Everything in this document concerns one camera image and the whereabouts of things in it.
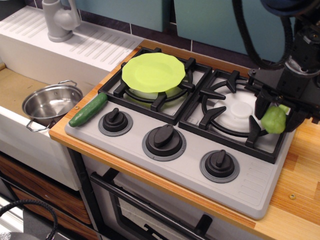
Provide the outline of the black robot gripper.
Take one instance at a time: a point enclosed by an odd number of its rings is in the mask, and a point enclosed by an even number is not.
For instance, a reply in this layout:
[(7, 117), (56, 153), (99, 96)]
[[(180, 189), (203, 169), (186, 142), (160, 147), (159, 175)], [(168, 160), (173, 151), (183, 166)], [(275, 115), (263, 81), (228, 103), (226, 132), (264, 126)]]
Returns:
[(320, 74), (251, 69), (247, 88), (255, 92), (255, 116), (261, 120), (271, 103), (291, 108), (285, 132), (293, 132), (306, 118), (320, 118)]

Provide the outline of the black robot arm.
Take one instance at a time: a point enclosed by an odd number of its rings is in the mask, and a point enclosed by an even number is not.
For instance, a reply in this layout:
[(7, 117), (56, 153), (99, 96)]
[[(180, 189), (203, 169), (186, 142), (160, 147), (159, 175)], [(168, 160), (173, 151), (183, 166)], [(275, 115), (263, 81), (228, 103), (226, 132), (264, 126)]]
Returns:
[(292, 132), (305, 119), (320, 120), (320, 2), (318, 0), (263, 0), (280, 17), (284, 53), (279, 62), (266, 63), (256, 52), (245, 22), (241, 1), (233, 11), (245, 49), (258, 69), (248, 72), (246, 88), (255, 93), (255, 116), (261, 120), (271, 104), (290, 108), (284, 132)]

